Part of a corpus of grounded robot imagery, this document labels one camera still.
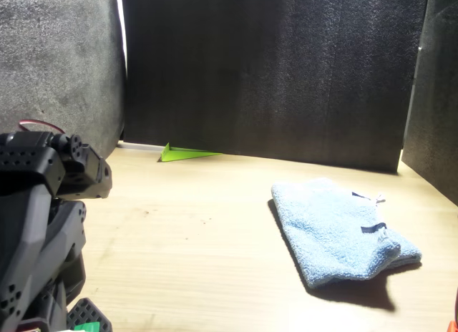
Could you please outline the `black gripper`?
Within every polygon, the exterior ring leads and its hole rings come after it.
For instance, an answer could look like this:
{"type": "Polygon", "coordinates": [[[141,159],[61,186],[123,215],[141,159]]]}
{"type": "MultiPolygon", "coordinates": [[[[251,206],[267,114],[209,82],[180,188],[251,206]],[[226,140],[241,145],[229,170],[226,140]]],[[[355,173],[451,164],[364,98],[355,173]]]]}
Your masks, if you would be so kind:
{"type": "Polygon", "coordinates": [[[65,175],[57,196],[66,200],[107,198],[112,189],[112,171],[106,160],[88,144],[70,147],[63,161],[65,175]]]}

